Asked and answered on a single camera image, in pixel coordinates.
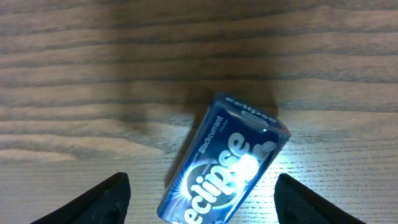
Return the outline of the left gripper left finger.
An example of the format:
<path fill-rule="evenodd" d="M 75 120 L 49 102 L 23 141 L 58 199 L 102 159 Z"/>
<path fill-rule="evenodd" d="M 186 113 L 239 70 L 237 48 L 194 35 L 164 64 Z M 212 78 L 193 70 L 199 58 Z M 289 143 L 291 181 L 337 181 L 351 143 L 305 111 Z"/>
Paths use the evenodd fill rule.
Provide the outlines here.
<path fill-rule="evenodd" d="M 124 224 L 130 198 L 129 177 L 118 172 L 32 224 Z"/>

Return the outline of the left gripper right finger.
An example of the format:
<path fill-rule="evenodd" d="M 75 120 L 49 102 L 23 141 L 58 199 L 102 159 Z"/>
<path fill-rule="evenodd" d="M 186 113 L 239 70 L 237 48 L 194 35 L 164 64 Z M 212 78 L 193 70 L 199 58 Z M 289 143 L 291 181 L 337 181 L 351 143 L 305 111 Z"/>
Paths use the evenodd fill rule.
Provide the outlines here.
<path fill-rule="evenodd" d="M 288 174 L 278 177 L 274 202 L 280 224 L 365 224 Z"/>

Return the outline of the blue Eclipse mints box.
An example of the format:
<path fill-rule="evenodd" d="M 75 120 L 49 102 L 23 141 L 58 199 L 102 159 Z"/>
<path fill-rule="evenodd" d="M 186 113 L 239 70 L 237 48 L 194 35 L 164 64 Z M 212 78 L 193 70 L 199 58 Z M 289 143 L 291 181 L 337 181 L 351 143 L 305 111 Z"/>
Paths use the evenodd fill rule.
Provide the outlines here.
<path fill-rule="evenodd" d="M 219 93 L 157 208 L 169 223 L 228 223 L 290 138 L 273 116 Z"/>

